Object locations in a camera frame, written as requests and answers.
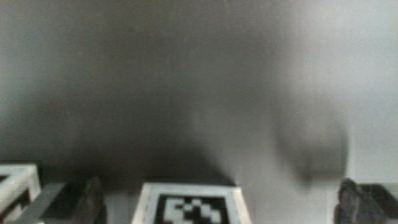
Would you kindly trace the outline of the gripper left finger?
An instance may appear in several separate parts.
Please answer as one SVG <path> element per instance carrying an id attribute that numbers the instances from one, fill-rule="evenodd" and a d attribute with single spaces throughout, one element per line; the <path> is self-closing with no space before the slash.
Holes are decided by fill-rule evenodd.
<path id="1" fill-rule="evenodd" d="M 106 224 L 99 179 L 48 184 L 10 224 Z"/>

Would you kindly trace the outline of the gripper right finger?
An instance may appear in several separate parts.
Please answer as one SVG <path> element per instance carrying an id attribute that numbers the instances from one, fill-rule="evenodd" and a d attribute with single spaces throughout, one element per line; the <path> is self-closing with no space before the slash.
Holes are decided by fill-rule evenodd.
<path id="1" fill-rule="evenodd" d="M 382 184 L 339 184 L 334 224 L 398 224 L 398 197 Z"/>

